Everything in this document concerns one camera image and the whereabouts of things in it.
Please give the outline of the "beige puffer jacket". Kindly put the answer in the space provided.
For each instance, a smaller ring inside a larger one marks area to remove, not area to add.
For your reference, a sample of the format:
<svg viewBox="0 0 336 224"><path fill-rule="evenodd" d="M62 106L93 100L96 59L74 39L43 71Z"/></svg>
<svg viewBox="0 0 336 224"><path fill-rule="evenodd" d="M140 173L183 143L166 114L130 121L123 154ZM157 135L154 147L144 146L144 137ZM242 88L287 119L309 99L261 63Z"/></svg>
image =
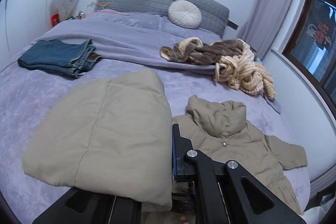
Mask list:
<svg viewBox="0 0 336 224"><path fill-rule="evenodd" d="M265 135L241 102L192 96L173 117L163 82L141 69L69 92L45 116L22 157L26 175L53 186L129 197L155 210L172 206L173 123L211 159L238 161L296 213L285 170L307 166L305 150Z"/></svg>

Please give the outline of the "lilac bed cover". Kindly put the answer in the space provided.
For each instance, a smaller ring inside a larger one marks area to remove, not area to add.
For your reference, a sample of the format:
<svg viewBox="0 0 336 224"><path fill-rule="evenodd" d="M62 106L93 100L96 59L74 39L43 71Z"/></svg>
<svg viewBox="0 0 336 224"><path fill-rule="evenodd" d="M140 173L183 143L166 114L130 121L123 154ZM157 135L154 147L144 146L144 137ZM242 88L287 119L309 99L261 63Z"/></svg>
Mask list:
<svg viewBox="0 0 336 224"><path fill-rule="evenodd" d="M43 71L29 71L12 61L1 72L1 193L21 223L33 220L66 192L26 176L21 158L30 138L54 104L78 85L96 79L112 79L141 69L138 64L101 60L76 80L67 80ZM248 120L267 135L295 143L294 134L283 115L264 100L215 84L211 77L195 73L157 69L173 115L185 113L191 96L210 102L233 100L247 108Z"/></svg>

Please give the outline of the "brown and cream striped garment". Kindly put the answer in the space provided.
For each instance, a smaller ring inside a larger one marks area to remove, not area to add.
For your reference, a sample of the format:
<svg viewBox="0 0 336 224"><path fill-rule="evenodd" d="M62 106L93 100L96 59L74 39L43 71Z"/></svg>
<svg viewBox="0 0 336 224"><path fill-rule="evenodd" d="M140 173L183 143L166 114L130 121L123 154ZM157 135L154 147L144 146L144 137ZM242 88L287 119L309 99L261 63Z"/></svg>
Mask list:
<svg viewBox="0 0 336 224"><path fill-rule="evenodd" d="M187 38L173 47L161 47L160 56L169 62L213 65L213 79L229 88L256 95L263 92L266 98L276 97L274 81L266 67L255 60L249 44L241 39L218 40L206 44L200 38Z"/></svg>

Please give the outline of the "folded blue jeans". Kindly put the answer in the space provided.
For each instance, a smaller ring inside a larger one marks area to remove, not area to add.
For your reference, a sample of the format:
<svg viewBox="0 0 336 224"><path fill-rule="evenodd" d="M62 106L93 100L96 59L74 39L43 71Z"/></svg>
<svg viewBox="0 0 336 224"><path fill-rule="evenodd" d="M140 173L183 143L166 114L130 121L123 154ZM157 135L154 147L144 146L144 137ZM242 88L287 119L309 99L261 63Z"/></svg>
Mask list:
<svg viewBox="0 0 336 224"><path fill-rule="evenodd" d="M91 39L81 44L68 44L59 39L39 40L18 59L28 70L78 79L101 60Z"/></svg>

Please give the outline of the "lilac blanket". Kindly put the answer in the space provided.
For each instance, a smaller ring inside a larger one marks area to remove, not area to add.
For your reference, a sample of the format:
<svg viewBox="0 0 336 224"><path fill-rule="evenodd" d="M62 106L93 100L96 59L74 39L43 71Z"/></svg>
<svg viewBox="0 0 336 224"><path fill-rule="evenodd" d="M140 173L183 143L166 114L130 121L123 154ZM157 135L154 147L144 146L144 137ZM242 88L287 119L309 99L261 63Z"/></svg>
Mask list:
<svg viewBox="0 0 336 224"><path fill-rule="evenodd" d="M161 47L181 42L184 38L179 36L96 19L92 14L86 19L61 22L37 41L53 39L68 44L81 44L91 39L95 52L109 63L125 66L131 71L155 69L174 103L187 94L205 93L209 98L219 96L242 102L246 102L248 98L241 90L212 83L211 78L215 72L213 66L174 63L163 59L159 54Z"/></svg>

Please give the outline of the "dark framed window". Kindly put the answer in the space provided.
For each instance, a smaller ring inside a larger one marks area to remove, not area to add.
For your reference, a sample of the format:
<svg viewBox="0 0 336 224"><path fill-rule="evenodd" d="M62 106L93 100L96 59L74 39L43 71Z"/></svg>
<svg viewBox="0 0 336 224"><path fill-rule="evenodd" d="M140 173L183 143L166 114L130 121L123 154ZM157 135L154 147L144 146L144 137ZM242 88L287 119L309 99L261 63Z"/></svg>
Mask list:
<svg viewBox="0 0 336 224"><path fill-rule="evenodd" d="M305 0L282 53L335 107L335 0Z"/></svg>

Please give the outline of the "lilac pillow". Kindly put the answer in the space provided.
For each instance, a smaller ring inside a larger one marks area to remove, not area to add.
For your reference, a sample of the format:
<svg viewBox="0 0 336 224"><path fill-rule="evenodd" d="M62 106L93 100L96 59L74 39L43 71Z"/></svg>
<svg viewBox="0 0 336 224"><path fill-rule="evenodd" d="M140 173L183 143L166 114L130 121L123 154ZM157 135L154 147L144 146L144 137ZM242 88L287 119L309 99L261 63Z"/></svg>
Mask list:
<svg viewBox="0 0 336 224"><path fill-rule="evenodd" d="M181 38L188 38L197 36L201 39L222 37L212 31L204 28L182 28L173 24L167 16L161 16L158 14L142 13L142 12L129 12L129 13L117 13L115 11L99 11L93 14L94 18L106 20L113 23L124 24L131 27L145 28L149 30L155 30L165 32L167 34L179 36Z"/></svg>

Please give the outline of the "round cream cushion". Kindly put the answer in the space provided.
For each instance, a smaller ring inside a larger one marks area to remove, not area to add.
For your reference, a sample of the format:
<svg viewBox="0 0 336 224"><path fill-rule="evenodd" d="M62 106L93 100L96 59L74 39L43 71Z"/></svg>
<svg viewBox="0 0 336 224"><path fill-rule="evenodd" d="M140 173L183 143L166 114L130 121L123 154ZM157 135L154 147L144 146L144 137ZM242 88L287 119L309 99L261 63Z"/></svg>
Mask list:
<svg viewBox="0 0 336 224"><path fill-rule="evenodd" d="M182 28L195 29L201 25L202 13L193 3L185 0L173 2L167 11L169 20Z"/></svg>

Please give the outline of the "red gift bag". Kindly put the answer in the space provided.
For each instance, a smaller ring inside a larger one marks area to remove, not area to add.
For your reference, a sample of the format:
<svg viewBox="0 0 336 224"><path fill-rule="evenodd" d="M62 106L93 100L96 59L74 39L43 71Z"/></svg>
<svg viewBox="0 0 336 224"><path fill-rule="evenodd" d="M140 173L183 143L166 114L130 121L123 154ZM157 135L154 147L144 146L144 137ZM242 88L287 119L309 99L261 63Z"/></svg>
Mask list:
<svg viewBox="0 0 336 224"><path fill-rule="evenodd" d="M60 19L59 19L59 14L54 14L51 16L51 25L52 27L58 25L60 23Z"/></svg>

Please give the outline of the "lilac curtain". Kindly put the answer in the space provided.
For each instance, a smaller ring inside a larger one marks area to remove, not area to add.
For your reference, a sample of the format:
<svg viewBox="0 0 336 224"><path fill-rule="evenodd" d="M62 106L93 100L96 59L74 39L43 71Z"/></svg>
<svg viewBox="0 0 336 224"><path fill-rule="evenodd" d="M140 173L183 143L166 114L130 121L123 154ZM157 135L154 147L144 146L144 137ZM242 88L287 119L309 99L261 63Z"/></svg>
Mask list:
<svg viewBox="0 0 336 224"><path fill-rule="evenodd" d="M252 14L242 25L237 38L244 40L263 59L269 51L288 13L292 0L257 0Z"/></svg>

